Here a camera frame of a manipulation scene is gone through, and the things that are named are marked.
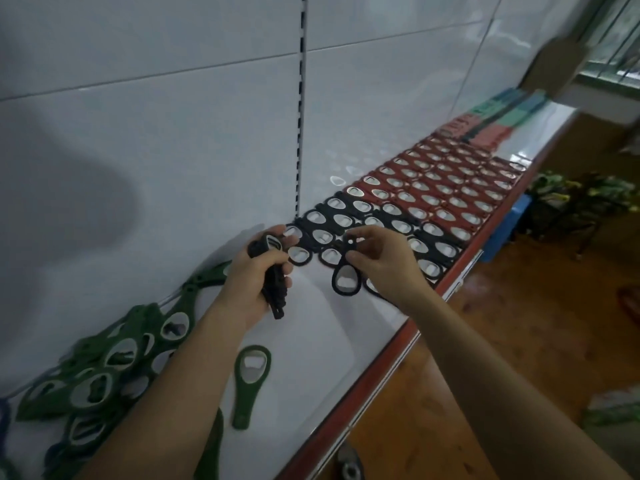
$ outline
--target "hand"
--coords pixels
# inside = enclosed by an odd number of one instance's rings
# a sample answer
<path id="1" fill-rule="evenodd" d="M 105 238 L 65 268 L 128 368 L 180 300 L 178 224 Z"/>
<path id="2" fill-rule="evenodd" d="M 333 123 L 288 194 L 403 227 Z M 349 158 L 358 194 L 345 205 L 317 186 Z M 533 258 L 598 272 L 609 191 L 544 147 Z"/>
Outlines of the hand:
<path id="1" fill-rule="evenodd" d="M 240 319 L 244 323 L 245 331 L 258 323 L 269 310 L 267 300 L 263 297 L 261 290 L 264 284 L 264 274 L 270 266 L 281 264 L 284 274 L 293 271 L 293 265 L 289 262 L 289 255 L 284 251 L 270 250 L 250 258 L 247 254 L 247 246 L 250 242 L 260 238 L 265 232 L 270 232 L 278 236 L 282 235 L 286 229 L 284 225 L 268 228 L 253 236 L 247 245 L 234 257 L 227 281 L 216 298 L 214 304 L 225 309 L 226 314 Z M 298 242 L 294 235 L 280 239 L 284 249 L 288 249 Z M 287 288 L 291 288 L 291 278 L 285 277 Z"/>
<path id="2" fill-rule="evenodd" d="M 406 312 L 417 296 L 437 297 L 431 289 L 406 238 L 391 229 L 362 226 L 347 235 L 363 237 L 347 261 L 361 270 L 384 298 Z"/>

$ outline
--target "person's right hand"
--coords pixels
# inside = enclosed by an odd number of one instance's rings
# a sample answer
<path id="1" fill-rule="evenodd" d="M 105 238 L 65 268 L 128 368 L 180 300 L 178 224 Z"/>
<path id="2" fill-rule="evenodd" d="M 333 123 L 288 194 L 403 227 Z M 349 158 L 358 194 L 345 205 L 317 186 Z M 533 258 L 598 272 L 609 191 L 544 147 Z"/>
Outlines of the person's right hand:
<path id="1" fill-rule="evenodd" d="M 418 266 L 405 236 L 380 226 L 350 229 L 347 235 L 363 237 L 357 251 L 346 254 L 347 261 L 361 270 L 380 295 L 406 313 L 419 296 L 437 296 Z"/>

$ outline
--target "window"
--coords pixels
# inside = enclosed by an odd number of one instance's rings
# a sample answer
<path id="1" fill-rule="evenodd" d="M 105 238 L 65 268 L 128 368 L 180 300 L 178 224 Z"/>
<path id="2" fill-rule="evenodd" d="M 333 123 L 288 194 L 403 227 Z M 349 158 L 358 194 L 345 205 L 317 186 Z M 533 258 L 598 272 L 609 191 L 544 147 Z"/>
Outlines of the window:
<path id="1" fill-rule="evenodd" d="M 582 24 L 590 53 L 578 80 L 640 98 L 640 0 L 593 0 Z"/>

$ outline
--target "tiled floor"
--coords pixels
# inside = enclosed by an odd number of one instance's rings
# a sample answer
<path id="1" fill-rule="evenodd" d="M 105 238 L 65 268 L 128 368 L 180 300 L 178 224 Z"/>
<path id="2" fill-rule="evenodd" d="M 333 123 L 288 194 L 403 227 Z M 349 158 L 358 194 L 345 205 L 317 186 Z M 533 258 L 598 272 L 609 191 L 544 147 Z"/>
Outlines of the tiled floor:
<path id="1" fill-rule="evenodd" d="M 521 238 L 450 301 L 507 361 L 578 421 L 590 396 L 640 382 L 640 328 L 615 291 L 640 270 Z M 495 479 L 422 340 L 349 436 L 367 480 Z M 331 478 L 329 468 L 322 478 Z"/>

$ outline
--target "blue item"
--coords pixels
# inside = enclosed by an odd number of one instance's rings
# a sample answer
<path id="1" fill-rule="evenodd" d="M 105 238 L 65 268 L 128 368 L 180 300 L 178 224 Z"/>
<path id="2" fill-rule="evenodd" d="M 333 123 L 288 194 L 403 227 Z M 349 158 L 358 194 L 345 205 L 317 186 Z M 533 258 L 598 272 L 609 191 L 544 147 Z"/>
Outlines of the blue item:
<path id="1" fill-rule="evenodd" d="M 498 251 L 500 251 L 504 243 L 507 242 L 509 236 L 513 232 L 513 229 L 516 227 L 516 224 L 518 224 L 518 221 L 530 203 L 531 197 L 523 194 L 516 203 L 513 204 L 509 213 L 504 217 L 500 225 L 496 227 L 493 234 L 491 234 L 489 240 L 484 244 L 484 252 L 480 257 L 480 261 L 489 262 L 496 254 L 498 254 Z"/>

